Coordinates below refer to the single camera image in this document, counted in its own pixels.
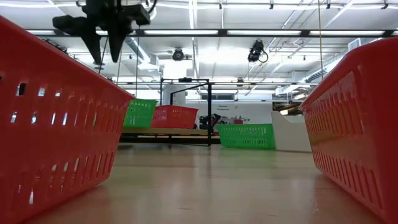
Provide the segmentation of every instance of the ceiling light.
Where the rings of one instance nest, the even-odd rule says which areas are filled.
[[[53,30],[26,30],[34,35],[55,35]]]
[[[383,30],[323,30],[322,35],[382,35]],[[310,31],[310,35],[320,35],[319,30]]]
[[[218,30],[145,30],[147,35],[216,35]]]
[[[229,30],[229,35],[299,35],[299,30]]]
[[[75,3],[70,4],[12,4],[12,3],[0,3],[0,6],[4,7],[20,7],[20,8],[28,8],[28,9],[44,9],[44,8],[52,8],[52,7],[75,7]]]
[[[98,35],[107,35],[108,31],[103,31],[103,30],[96,30],[95,31]]]

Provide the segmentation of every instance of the ceiling beam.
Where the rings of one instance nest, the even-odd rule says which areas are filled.
[[[27,29],[38,37],[71,37],[56,29]],[[360,38],[360,37],[393,37],[398,30],[349,30],[324,29],[323,38]],[[106,37],[106,31],[98,30],[100,36]],[[135,30],[129,37],[305,37],[319,39],[319,30],[310,29],[141,29]]]

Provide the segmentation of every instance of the ceiling duct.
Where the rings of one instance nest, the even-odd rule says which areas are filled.
[[[154,54],[148,54],[133,37],[124,39],[124,43],[137,55],[140,70],[157,70],[159,71],[159,58]]]
[[[373,41],[376,41],[377,39],[375,38],[358,38],[355,39],[354,41],[350,42],[348,44],[348,48],[339,54],[335,55],[331,59],[328,59],[324,64],[323,64],[323,71],[321,71],[320,67],[317,67],[311,71],[309,71],[305,77],[303,77],[301,80],[298,82],[306,82],[310,83],[314,80],[317,80],[319,78],[325,77],[326,75],[329,74],[329,72],[337,65],[337,63],[346,55],[350,50],[353,50],[357,47],[360,47],[362,45],[371,43]]]

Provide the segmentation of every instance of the metal frame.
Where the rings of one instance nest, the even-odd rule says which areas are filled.
[[[172,78],[161,78],[160,79],[160,105],[162,105],[162,100],[163,100],[163,97],[162,97],[162,93],[163,93],[163,83],[164,83],[164,81],[171,81],[170,82],[170,84],[174,84],[174,82],[175,81],[177,81],[177,82],[179,82],[179,83],[184,83],[184,84],[187,84],[187,83],[191,83],[191,82],[198,82],[198,83],[200,83],[200,82],[206,82],[206,83],[202,83],[202,84],[199,84],[199,85],[195,85],[195,86],[191,86],[191,87],[188,87],[188,88],[185,88],[185,89],[183,89],[183,90],[178,90],[178,91],[174,91],[174,92],[172,92],[172,93],[170,93],[170,105],[173,105],[173,96],[174,96],[174,94],[176,94],[176,93],[180,93],[180,92],[182,92],[182,91],[186,91],[186,90],[192,90],[192,89],[194,89],[194,88],[198,88],[198,87],[201,87],[201,86],[206,86],[207,85],[207,92],[208,92],[208,95],[209,95],[209,97],[208,97],[208,99],[207,99],[207,117],[208,117],[208,127],[207,127],[207,144],[208,144],[208,146],[211,146],[211,135],[213,134],[213,127],[211,126],[211,87],[212,87],[212,83],[210,83],[210,80],[209,79],[207,79],[207,78],[197,78],[197,79],[188,79],[188,81],[184,81],[184,80],[179,80],[179,79],[172,79]]]
[[[35,31],[53,31],[53,34],[36,34],[38,37],[71,37],[57,29],[27,29],[27,31],[34,34]],[[158,34],[149,34],[147,31],[157,31]],[[251,32],[251,34],[241,33],[232,34],[231,31]],[[289,31],[295,31],[297,34],[290,34]],[[329,31],[342,32],[340,34],[327,34]],[[364,32],[363,34],[344,34],[344,32]],[[368,31],[382,31],[381,34],[366,34]],[[312,32],[319,32],[316,29],[138,29],[134,30],[128,37],[304,37],[304,38],[319,38],[319,34]],[[359,38],[359,37],[393,37],[398,36],[396,30],[349,30],[349,29],[323,29],[321,30],[323,38]]]
[[[203,145],[204,142],[208,142],[205,138],[179,138],[178,135],[168,135],[168,138],[158,138],[154,136],[153,138],[140,138],[137,134],[122,133],[119,142],[129,142],[129,143],[158,143],[158,144],[189,144],[196,146],[207,146]],[[219,138],[211,138],[210,144],[221,144]]]
[[[194,83],[175,83],[175,82],[164,82],[165,79],[160,82],[137,82],[137,85],[163,85],[164,83],[173,83],[174,85],[195,85]],[[212,82],[212,85],[225,85],[225,86],[236,86],[236,85],[260,85],[260,86],[284,86],[284,85],[303,85],[303,86],[316,86],[319,83],[302,83],[302,82]],[[135,86],[136,82],[118,82],[121,86]]]

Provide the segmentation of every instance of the plastic basket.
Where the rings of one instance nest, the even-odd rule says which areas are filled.
[[[184,106],[157,106],[151,127],[193,129],[197,113],[198,109]]]
[[[156,100],[134,99],[127,109],[124,127],[149,128],[152,122]]]
[[[109,177],[132,97],[1,16],[0,30],[0,223],[9,224]]]
[[[224,147],[275,149],[272,124],[220,124],[217,128]]]
[[[394,224],[397,52],[398,38],[350,51],[301,105],[315,165]]]

